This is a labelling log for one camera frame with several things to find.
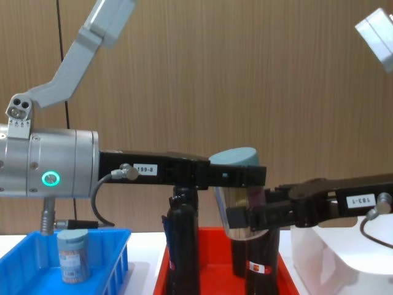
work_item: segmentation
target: cable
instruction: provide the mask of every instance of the cable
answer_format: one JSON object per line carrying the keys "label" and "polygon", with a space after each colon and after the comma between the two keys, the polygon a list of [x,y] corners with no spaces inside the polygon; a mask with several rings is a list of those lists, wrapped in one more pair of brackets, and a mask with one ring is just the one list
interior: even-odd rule
{"label": "cable", "polygon": [[362,223],[360,224],[360,232],[362,233],[362,235],[364,235],[366,238],[370,239],[371,241],[373,241],[373,242],[375,242],[375,243],[378,243],[378,244],[380,244],[380,245],[383,245],[383,246],[385,246],[385,247],[388,247],[388,248],[390,248],[390,249],[393,249],[393,245],[388,244],[388,243],[386,243],[386,242],[384,242],[384,241],[378,240],[377,238],[372,237],[371,235],[368,235],[368,234],[364,231],[364,226],[366,225],[367,221],[368,221],[368,219],[365,218],[365,219],[363,219]]}
{"label": "cable", "polygon": [[98,221],[90,220],[74,220],[74,219],[58,219],[55,222],[56,229],[97,229]]}
{"label": "cable", "polygon": [[111,223],[110,221],[106,220],[101,216],[101,214],[98,213],[97,206],[96,206],[96,197],[97,197],[97,192],[99,188],[106,183],[107,181],[112,179],[112,175],[108,174],[104,177],[102,177],[96,184],[95,188],[90,194],[90,201],[91,201],[91,209],[93,210],[94,215],[97,217],[98,220],[100,220],[103,224],[106,226],[115,226],[114,223]]}
{"label": "cable", "polygon": [[[60,43],[60,60],[64,60],[64,51],[63,51],[63,38],[61,37],[61,20],[60,20],[60,5],[59,5],[59,0],[56,0],[56,10],[57,10],[57,27],[59,30],[59,43]],[[68,102],[66,101],[64,103],[64,106],[66,108],[66,123],[67,123],[67,129],[69,128],[69,111],[68,111]],[[77,217],[77,210],[76,210],[76,199],[72,198],[72,203],[74,205],[74,219],[78,220]]]}

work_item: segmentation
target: robotic arm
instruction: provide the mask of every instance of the robotic arm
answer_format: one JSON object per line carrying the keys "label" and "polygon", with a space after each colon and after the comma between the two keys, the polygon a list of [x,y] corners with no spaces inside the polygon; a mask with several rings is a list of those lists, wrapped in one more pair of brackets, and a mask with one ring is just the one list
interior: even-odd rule
{"label": "robotic arm", "polygon": [[[33,107],[69,100],[100,45],[114,45],[134,7],[135,0],[98,0],[53,80],[14,95],[6,111],[9,123],[0,124],[0,197],[43,198],[43,234],[53,232],[56,197],[95,198],[103,181],[197,189],[265,184],[265,167],[213,165],[205,158],[171,153],[106,152],[99,150],[97,132],[33,129]],[[381,192],[393,194],[393,175],[320,179],[266,190],[266,205],[229,206],[224,214],[231,229],[309,227],[366,214]]]}
{"label": "robotic arm", "polygon": [[381,8],[355,26],[386,72],[393,71],[393,22]]}

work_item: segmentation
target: white label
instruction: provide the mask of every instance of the white label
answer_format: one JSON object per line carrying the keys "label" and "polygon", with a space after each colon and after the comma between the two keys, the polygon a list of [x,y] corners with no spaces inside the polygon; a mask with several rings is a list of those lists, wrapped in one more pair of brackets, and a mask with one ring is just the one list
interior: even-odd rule
{"label": "white label", "polygon": [[59,255],[60,266],[62,267],[77,267],[80,266],[80,256],[75,255]]}
{"label": "white label", "polygon": [[134,164],[140,175],[156,176],[158,165],[156,164]]}
{"label": "white label", "polygon": [[353,195],[346,198],[348,209],[375,206],[375,195]]}
{"label": "white label", "polygon": [[265,266],[262,264],[253,263],[251,261],[248,261],[248,269],[253,272],[257,272],[257,273],[264,273],[265,275],[271,274],[271,267],[270,266]]}

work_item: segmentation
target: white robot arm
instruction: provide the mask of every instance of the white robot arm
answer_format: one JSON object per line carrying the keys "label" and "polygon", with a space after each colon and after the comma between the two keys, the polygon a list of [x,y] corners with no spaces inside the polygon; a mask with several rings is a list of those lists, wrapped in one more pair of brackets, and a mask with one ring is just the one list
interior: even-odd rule
{"label": "white robot arm", "polygon": [[355,26],[386,72],[393,71],[393,21],[382,8]]}
{"label": "white robot arm", "polygon": [[44,198],[41,232],[51,234],[55,197],[88,197],[98,181],[98,134],[35,130],[33,107],[69,100],[101,45],[115,44],[136,0],[98,0],[52,81],[11,98],[0,124],[0,197]]}
{"label": "white robot arm", "polygon": [[97,1],[52,81],[12,97],[6,111],[9,137],[29,138],[33,104],[47,108],[72,97],[98,48],[115,44],[134,7],[134,0]]}

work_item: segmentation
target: screw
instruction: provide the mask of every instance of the screw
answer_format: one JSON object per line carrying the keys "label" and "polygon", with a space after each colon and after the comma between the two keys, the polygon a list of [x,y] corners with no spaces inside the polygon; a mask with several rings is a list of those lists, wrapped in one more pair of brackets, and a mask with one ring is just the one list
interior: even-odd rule
{"label": "screw", "polygon": [[31,169],[37,169],[38,168],[38,163],[37,162],[33,162],[30,164],[30,168]]}
{"label": "screw", "polygon": [[12,109],[11,110],[11,116],[12,117],[14,117],[16,119],[19,119],[20,115],[21,115],[21,111],[19,111],[18,109]]}

